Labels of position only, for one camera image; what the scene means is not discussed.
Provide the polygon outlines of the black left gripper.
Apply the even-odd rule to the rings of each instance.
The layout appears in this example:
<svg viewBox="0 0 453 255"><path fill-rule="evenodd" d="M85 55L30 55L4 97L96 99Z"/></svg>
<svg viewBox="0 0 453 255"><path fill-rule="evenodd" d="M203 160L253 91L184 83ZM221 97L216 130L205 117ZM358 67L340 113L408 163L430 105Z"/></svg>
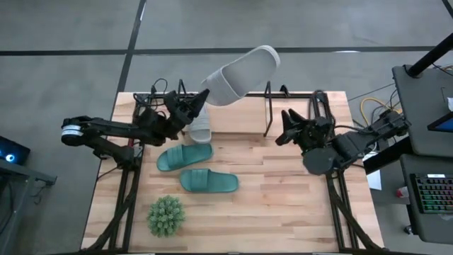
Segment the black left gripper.
<svg viewBox="0 0 453 255"><path fill-rule="evenodd" d="M174 125L189 125L193 118L199 116L207 97L210 94L209 89L204 89L192 98L185 100L179 98L175 91L166 93L163 97L164 105L170 113L169 121Z"/></svg>

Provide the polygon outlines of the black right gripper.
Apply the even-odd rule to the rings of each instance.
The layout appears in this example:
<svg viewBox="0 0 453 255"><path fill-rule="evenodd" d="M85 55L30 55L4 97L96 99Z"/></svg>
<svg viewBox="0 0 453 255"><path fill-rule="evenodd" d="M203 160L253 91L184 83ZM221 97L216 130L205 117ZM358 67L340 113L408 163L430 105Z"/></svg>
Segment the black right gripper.
<svg viewBox="0 0 453 255"><path fill-rule="evenodd" d="M282 146L293 140L302 151L324 147L333 133L333 123L325 117L305 119L292 108L281 111L283 133L275 140Z"/></svg>

